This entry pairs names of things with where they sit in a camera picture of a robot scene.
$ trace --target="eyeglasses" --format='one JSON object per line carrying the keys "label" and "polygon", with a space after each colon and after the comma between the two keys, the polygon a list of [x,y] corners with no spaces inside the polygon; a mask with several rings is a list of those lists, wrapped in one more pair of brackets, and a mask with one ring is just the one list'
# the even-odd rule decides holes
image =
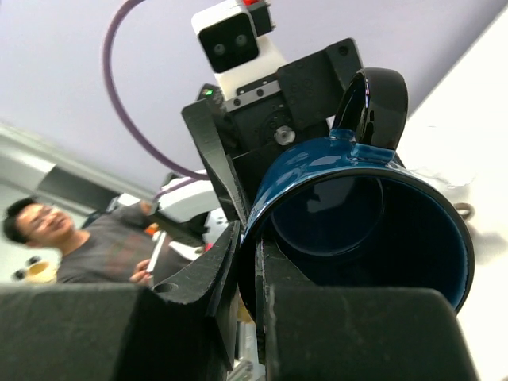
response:
{"label": "eyeglasses", "polygon": [[46,218],[55,211],[57,211],[57,208],[55,208],[54,205],[47,205],[40,208],[37,216],[33,220],[31,220],[29,224],[30,225],[29,235],[35,233],[42,226]]}

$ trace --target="blue mug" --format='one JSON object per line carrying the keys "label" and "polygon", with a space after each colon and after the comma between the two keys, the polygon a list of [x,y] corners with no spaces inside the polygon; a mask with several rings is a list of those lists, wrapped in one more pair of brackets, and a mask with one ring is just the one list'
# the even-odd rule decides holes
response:
{"label": "blue mug", "polygon": [[[473,278],[471,237],[453,205],[396,155],[407,105],[398,72],[356,73],[329,136],[295,145],[266,172],[244,233],[243,267],[269,230],[316,284],[431,288],[458,311]],[[254,287],[253,274],[246,278],[242,296]]]}

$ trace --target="ceiling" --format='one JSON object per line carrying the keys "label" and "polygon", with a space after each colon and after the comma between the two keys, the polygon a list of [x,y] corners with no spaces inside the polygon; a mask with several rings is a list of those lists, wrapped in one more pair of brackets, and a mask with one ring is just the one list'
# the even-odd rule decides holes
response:
{"label": "ceiling", "polygon": [[[191,169],[202,164],[180,116],[212,71],[191,17],[215,1],[150,0],[117,35],[114,75],[145,136]],[[271,34],[287,60],[354,37],[365,66],[400,71],[414,110],[508,0],[273,0]],[[155,190],[167,169],[125,131],[106,96],[102,38],[119,0],[4,0],[0,117],[83,162]]]}

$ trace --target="mug rim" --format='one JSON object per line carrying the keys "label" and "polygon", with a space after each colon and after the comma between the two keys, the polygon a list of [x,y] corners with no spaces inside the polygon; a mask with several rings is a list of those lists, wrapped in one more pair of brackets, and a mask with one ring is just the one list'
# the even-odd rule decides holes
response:
{"label": "mug rim", "polygon": [[341,177],[350,177],[350,176],[358,176],[358,175],[369,175],[369,176],[377,176],[380,179],[389,179],[395,180],[400,183],[404,183],[406,185],[415,187],[416,189],[422,190],[425,194],[432,198],[435,202],[437,202],[441,208],[448,214],[448,216],[452,219],[455,227],[458,229],[458,233],[464,240],[464,248],[466,252],[466,268],[467,274],[464,284],[464,292],[462,293],[459,302],[456,306],[452,306],[456,313],[458,313],[462,306],[464,305],[466,299],[469,296],[469,292],[471,291],[471,286],[474,279],[475,274],[475,254],[474,247],[471,239],[471,235],[469,234],[468,227],[466,226],[464,220],[460,216],[459,212],[453,207],[453,204],[439,191],[434,189],[431,185],[426,183],[423,180],[420,180],[410,173],[402,173],[401,169],[404,168],[391,168],[391,167],[343,167],[342,169],[338,168],[337,171],[326,172],[320,175],[317,175],[311,179],[305,179],[301,183],[298,184],[297,187],[292,187],[285,194],[280,195],[271,205],[267,208],[256,220],[252,227],[248,231],[248,235],[245,236],[244,242],[242,246],[245,244],[251,244],[254,250],[250,250],[252,254],[248,254],[249,250],[241,250],[240,255],[240,267],[239,267],[239,278],[238,278],[238,287],[240,288],[240,293],[245,295],[245,298],[250,298],[253,300],[246,300],[245,305],[251,306],[249,308],[249,313],[255,317],[256,312],[256,270],[253,263],[255,263],[256,258],[256,242],[252,241],[252,238],[257,236],[258,230],[260,226],[267,220],[270,216],[267,211],[273,210],[277,206],[279,206],[282,202],[286,201],[289,197],[294,196],[298,191],[301,190],[301,187],[308,185],[316,179],[320,179],[321,181],[326,181],[330,179],[338,179]]}

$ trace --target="white camera housing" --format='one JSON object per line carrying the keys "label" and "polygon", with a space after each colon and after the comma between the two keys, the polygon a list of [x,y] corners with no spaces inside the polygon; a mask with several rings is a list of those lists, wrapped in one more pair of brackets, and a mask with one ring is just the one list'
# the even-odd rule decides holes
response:
{"label": "white camera housing", "polygon": [[[195,14],[192,27],[214,70],[225,101],[235,98],[240,87],[274,74],[279,67],[287,64],[266,34],[257,36],[252,17],[241,0],[225,0]],[[231,41],[241,34],[248,38],[248,46],[240,51],[245,54],[233,54],[230,60],[225,56],[225,62],[221,62],[214,54],[214,46],[224,43],[228,45],[226,51],[228,47],[235,49]]]}

